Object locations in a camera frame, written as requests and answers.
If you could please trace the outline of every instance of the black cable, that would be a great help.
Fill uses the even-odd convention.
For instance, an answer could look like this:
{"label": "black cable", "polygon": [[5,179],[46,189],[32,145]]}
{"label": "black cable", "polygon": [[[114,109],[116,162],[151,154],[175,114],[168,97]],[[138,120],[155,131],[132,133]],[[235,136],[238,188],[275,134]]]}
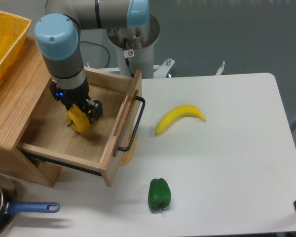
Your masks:
{"label": "black cable", "polygon": [[105,49],[105,50],[107,51],[107,53],[108,53],[108,57],[109,57],[108,62],[107,62],[107,64],[106,64],[105,67],[104,67],[104,68],[107,68],[107,66],[109,65],[109,62],[110,62],[110,52],[109,52],[109,50],[108,50],[105,46],[103,46],[103,45],[101,45],[101,44],[98,44],[98,43],[89,42],[89,41],[80,41],[80,43],[89,43],[89,44],[93,44],[93,45],[100,46],[100,47],[102,47],[103,49]]}
{"label": "black cable", "polygon": [[[124,50],[124,51],[126,50],[126,43],[127,43],[127,40],[124,38],[124,39],[123,39],[123,50]],[[126,62],[126,65],[127,65],[127,67],[128,67],[128,70],[129,70],[130,76],[133,78],[133,77],[134,77],[134,74],[133,74],[132,70],[130,69],[130,65],[129,65],[129,60],[128,60],[128,58],[125,58],[125,62]]]}

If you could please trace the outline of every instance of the wooden cabinet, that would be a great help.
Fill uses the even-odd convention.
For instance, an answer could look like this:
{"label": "wooden cabinet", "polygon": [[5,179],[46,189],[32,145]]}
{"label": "wooden cabinet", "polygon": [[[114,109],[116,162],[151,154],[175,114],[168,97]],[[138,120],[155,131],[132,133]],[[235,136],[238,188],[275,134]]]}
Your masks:
{"label": "wooden cabinet", "polygon": [[141,72],[134,78],[85,68],[91,99],[103,115],[83,134],[67,127],[67,111],[54,100],[50,75],[34,39],[27,38],[0,85],[0,172],[52,186],[61,167],[102,176],[113,184],[140,106]]}

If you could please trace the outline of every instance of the yellow banana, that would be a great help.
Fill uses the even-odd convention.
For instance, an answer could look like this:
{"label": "yellow banana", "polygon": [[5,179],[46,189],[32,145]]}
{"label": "yellow banana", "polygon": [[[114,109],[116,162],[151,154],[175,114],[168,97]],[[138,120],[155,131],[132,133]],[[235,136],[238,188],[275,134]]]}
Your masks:
{"label": "yellow banana", "polygon": [[155,134],[160,135],[165,132],[175,121],[183,117],[196,117],[206,121],[206,116],[194,105],[181,105],[175,107],[167,113],[158,123]]}

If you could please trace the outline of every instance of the warning sticker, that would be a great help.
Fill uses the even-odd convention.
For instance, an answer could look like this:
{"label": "warning sticker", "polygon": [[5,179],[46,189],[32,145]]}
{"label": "warning sticker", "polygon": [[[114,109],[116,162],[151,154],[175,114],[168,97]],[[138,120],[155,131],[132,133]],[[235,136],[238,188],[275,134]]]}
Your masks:
{"label": "warning sticker", "polygon": [[124,57],[125,58],[134,57],[134,50],[133,49],[124,50]]}

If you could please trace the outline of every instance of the saucepan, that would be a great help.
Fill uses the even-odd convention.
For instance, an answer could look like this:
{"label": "saucepan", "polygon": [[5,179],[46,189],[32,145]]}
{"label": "saucepan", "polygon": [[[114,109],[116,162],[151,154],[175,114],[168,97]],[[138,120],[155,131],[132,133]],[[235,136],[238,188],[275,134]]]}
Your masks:
{"label": "saucepan", "polygon": [[15,213],[19,212],[44,212],[44,213],[56,213],[59,211],[60,206],[56,202],[21,202],[16,201],[17,195],[15,187],[9,184],[6,180],[3,180],[5,185],[10,185],[10,189],[2,187],[0,184],[0,233],[11,222]]}

